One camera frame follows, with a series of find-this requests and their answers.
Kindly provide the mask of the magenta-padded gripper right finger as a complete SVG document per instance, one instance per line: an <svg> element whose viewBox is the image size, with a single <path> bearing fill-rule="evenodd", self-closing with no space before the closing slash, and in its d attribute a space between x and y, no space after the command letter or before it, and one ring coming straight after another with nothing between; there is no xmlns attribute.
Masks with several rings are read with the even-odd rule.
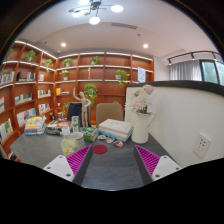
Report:
<svg viewBox="0 0 224 224"><path fill-rule="evenodd" d="M134 146L134 157L145 185L181 170L168 155L158 156L139 145Z"/></svg>

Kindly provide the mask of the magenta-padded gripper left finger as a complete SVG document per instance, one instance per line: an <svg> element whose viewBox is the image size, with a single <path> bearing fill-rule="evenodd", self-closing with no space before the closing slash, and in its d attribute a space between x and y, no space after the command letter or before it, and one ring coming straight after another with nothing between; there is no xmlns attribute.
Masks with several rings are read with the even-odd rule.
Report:
<svg viewBox="0 0 224 224"><path fill-rule="evenodd" d="M81 185L92 155L92 146L87 145L68 156L57 156L44 167L44 170Z"/></svg>

